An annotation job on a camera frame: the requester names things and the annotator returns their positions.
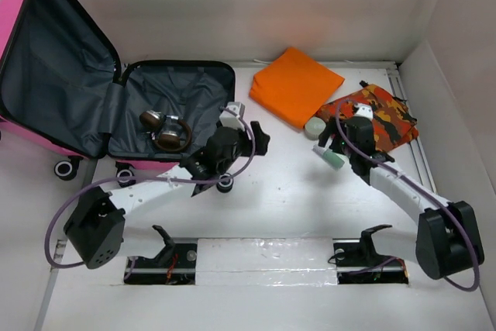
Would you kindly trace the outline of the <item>green tube white cap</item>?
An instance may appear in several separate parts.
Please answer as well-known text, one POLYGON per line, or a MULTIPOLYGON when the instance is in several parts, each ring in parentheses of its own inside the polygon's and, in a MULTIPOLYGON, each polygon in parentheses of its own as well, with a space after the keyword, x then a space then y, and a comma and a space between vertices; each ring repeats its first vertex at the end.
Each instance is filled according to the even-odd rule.
POLYGON ((345 164, 344 159, 340 155, 328 148, 314 145, 312 150, 335 171, 340 170, 345 164))

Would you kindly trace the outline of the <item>orange camouflage garment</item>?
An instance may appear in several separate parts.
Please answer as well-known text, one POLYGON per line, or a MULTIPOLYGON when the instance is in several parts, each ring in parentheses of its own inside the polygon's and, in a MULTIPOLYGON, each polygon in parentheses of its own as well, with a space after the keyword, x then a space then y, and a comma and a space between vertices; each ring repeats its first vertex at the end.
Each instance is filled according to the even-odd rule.
POLYGON ((340 106, 340 119, 348 119, 353 115, 351 100, 356 103, 369 105, 374 111, 372 120, 376 149, 390 152, 404 143, 404 135, 410 129, 405 110, 388 91, 365 81, 360 82, 361 89, 352 94, 338 98, 333 102, 322 105, 315 116, 328 122, 334 117, 339 102, 347 102, 340 106))

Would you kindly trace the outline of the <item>orange cloth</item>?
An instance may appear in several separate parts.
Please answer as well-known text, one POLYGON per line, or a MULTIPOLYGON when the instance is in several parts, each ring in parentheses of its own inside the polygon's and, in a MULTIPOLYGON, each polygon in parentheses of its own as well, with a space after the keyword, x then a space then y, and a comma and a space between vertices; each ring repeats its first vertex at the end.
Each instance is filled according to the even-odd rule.
POLYGON ((289 47, 253 76, 249 96, 288 125, 302 129, 345 78, 289 47))

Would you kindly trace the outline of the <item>pink hard-shell suitcase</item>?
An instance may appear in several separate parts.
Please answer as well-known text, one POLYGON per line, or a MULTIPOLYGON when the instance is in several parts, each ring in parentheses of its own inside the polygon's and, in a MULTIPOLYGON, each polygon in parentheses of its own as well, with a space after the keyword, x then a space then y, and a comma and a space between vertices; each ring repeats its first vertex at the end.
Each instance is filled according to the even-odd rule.
POLYGON ((122 64, 78 0, 1 0, 2 127, 61 155, 61 180, 83 159, 111 157, 120 174, 168 169, 205 145, 235 86, 219 61, 122 64), (191 144, 157 149, 139 120, 149 109, 183 119, 191 144))

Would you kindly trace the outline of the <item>round pale green jar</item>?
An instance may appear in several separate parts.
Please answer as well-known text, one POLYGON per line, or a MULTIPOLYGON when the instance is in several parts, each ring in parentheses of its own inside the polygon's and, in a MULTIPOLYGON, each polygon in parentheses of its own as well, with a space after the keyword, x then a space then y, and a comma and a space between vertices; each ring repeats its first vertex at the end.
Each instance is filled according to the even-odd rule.
POLYGON ((326 128, 326 122, 318 117, 311 117, 304 126, 304 133, 310 140, 318 140, 326 128))

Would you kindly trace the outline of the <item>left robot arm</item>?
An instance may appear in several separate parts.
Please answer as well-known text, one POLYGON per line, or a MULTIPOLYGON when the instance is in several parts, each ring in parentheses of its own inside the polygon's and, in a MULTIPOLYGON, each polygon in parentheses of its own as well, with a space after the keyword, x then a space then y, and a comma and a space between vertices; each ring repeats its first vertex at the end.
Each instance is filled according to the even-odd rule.
POLYGON ((128 256, 131 247, 125 227, 140 215, 192 198, 212 187, 228 192, 239 157, 251 161, 268 151, 270 136, 256 121, 249 129, 218 127, 206 145, 170 170, 137 179, 126 188, 104 191, 94 183, 83 190, 64 232, 84 266, 97 269, 116 256, 128 256))

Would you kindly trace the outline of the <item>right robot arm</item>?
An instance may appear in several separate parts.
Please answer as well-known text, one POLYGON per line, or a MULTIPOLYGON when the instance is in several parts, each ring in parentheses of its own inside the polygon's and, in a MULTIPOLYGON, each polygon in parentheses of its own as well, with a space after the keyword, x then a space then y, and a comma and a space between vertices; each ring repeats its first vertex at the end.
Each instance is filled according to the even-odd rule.
POLYGON ((356 176, 386 195, 416 226, 414 235, 388 224, 365 229, 358 245, 362 261, 378 268, 392 260, 409 260, 427 277, 443 279, 462 291, 479 286, 484 249, 474 209, 425 188, 387 153, 376 150, 369 118, 331 118, 314 151, 335 170, 348 161, 356 176))

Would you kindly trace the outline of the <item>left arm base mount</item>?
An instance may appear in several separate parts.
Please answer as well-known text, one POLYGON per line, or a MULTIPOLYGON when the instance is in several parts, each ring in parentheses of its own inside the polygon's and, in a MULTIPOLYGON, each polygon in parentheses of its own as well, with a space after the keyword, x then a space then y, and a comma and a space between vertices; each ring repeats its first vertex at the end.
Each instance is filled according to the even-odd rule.
POLYGON ((198 239, 173 239, 158 225, 153 229, 162 239, 154 257, 130 257, 123 283, 128 285, 194 285, 198 258, 198 239))

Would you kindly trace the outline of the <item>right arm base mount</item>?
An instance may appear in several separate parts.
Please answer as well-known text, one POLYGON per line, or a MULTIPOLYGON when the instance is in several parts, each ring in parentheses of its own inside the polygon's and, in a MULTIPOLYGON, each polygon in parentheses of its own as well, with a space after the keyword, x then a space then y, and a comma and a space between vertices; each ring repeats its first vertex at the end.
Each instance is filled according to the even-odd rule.
POLYGON ((381 224, 365 229, 356 239, 333 240, 329 264, 336 268, 338 284, 408 284, 405 262, 397 257, 377 253, 372 237, 390 229, 381 224))

